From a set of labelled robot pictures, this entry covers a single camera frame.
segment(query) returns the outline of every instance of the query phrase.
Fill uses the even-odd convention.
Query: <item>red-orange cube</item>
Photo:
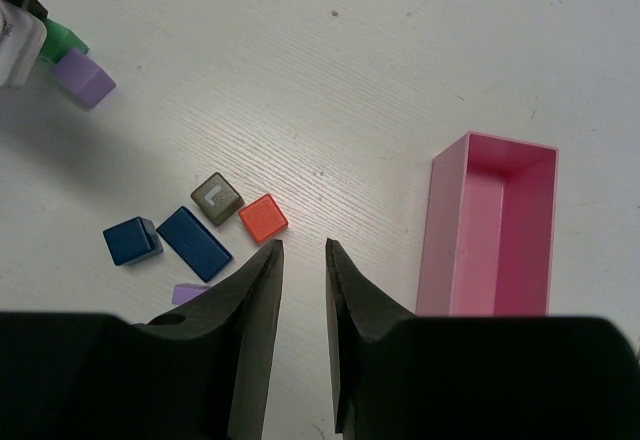
[[[268,240],[289,226],[287,218],[269,194],[240,210],[238,215],[256,243]]]

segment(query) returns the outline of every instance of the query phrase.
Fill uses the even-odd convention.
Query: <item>olive green block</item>
[[[191,199],[200,207],[214,225],[222,225],[241,206],[244,200],[220,172],[214,173],[191,194]]]
[[[89,51],[89,47],[67,27],[53,20],[47,20],[45,27],[47,39],[40,50],[40,58],[45,62],[58,63],[72,48],[77,48],[85,54]]]

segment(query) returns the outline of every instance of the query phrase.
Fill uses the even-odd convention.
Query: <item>navy rectangular block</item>
[[[133,265],[163,251],[153,222],[146,218],[132,218],[108,228],[102,234],[113,263],[118,267]]]
[[[180,207],[160,225],[158,233],[203,282],[211,281],[233,260],[229,251],[186,207]]]

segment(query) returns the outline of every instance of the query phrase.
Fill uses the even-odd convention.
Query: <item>pink container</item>
[[[435,158],[418,315],[546,315],[557,161],[474,132]]]

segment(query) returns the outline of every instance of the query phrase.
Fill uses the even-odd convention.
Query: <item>lavender cube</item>
[[[171,303],[174,305],[184,305],[198,295],[209,290],[206,285],[192,285],[190,283],[180,283],[173,287],[173,297]]]
[[[49,73],[87,108],[95,107],[116,87],[111,77],[77,48],[71,49]]]

